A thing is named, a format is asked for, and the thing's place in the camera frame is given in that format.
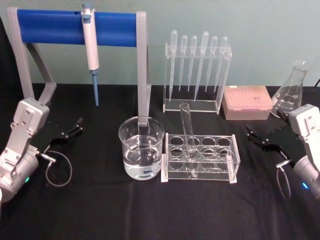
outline erlenmeyer flask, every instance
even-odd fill
[[[301,107],[303,83],[307,71],[311,65],[307,61],[297,60],[293,63],[293,69],[289,78],[273,95],[273,108],[271,113],[279,118],[277,110],[281,109],[284,113],[289,113]]]

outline black tablecloth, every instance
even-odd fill
[[[277,88],[268,88],[273,94]],[[170,134],[182,134],[179,112],[162,112],[163,87],[153,86],[149,115]],[[305,87],[302,104],[320,107],[320,90]],[[15,90],[0,91],[0,149],[4,149],[18,101]],[[46,142],[83,117],[83,134],[59,149],[73,166],[64,188],[45,180],[47,161],[15,198],[3,204],[0,239],[19,240],[312,240],[320,239],[320,202],[286,168],[292,197],[282,198],[276,184],[275,152],[263,152],[246,138],[245,125],[267,134],[284,126],[270,115],[262,121],[226,121],[223,111],[192,113],[196,135],[235,134],[241,158],[237,183],[170,180],[160,175],[131,179],[124,170],[120,124],[137,115],[136,86],[99,86],[95,108],[92,85],[58,85],[46,126],[32,144]]]

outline wall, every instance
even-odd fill
[[[8,29],[7,7],[81,10],[80,0],[1,0],[0,16]],[[281,85],[295,60],[312,64],[304,85],[320,78],[319,0],[91,0],[98,12],[146,11],[150,76],[163,84],[164,45],[173,29],[201,38],[203,31],[228,36],[232,48],[229,85]],[[41,44],[57,83],[90,84],[85,47]],[[100,84],[136,84],[135,48],[99,47]],[[32,81],[43,82],[30,61]]]

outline transfer pipette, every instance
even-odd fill
[[[210,78],[210,74],[211,74],[212,63],[214,61],[217,44],[218,44],[218,37],[213,36],[211,39],[211,44],[210,44],[210,58],[209,58],[209,64],[208,64],[208,71],[206,72],[206,81],[205,81],[205,90],[204,91],[207,91],[209,78]]]
[[[189,88],[190,88],[192,68],[194,67],[194,59],[195,59],[195,54],[196,54],[197,42],[198,42],[197,36],[195,36],[195,35],[192,36],[191,45],[190,45],[191,56],[190,56],[190,65],[189,65],[189,73],[188,73],[188,92],[189,92]]]
[[[171,101],[172,90],[174,89],[174,74],[175,74],[175,58],[177,50],[178,32],[173,30],[171,32],[171,68],[170,68],[170,86],[169,86],[169,101]]]
[[[207,31],[204,31],[201,38],[201,45],[200,45],[200,62],[199,62],[199,69],[198,69],[198,76],[196,77],[196,84],[195,84],[195,91],[194,91],[194,101],[196,100],[199,85],[200,85],[200,79],[201,79],[201,73],[202,73],[202,66],[204,64],[204,58],[208,46],[208,39],[209,39],[209,33]]]
[[[180,72],[179,72],[179,91],[181,88],[181,82],[182,82],[182,75],[184,73],[184,63],[185,63],[185,55],[186,55],[186,49],[187,49],[187,42],[188,37],[186,35],[183,35],[181,38],[181,59],[180,59]]]
[[[224,54],[226,52],[227,44],[228,44],[228,38],[226,36],[224,36],[221,40],[221,45],[220,45],[220,59],[218,62],[218,68],[216,69],[214,92],[216,92],[217,83],[219,80],[220,71],[221,71],[221,67],[222,67],[222,61],[224,58]]]
[[[97,46],[97,34],[96,34],[96,23],[95,23],[95,12],[96,10],[91,10],[90,3],[82,4],[84,10],[81,12],[84,43],[86,49],[86,57],[88,60],[88,68],[92,75],[93,80],[93,91],[95,105],[99,106],[98,99],[98,79],[97,73],[99,68],[99,58],[98,58],[98,46]]]

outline beaker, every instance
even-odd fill
[[[301,107],[303,83],[310,68],[311,65],[307,61],[297,60],[293,63],[289,78],[271,99],[273,103],[271,113],[274,116],[279,118],[278,109],[283,113],[289,113]]]
[[[148,180],[159,173],[164,135],[164,127],[152,117],[135,116],[121,124],[123,164],[130,177]]]

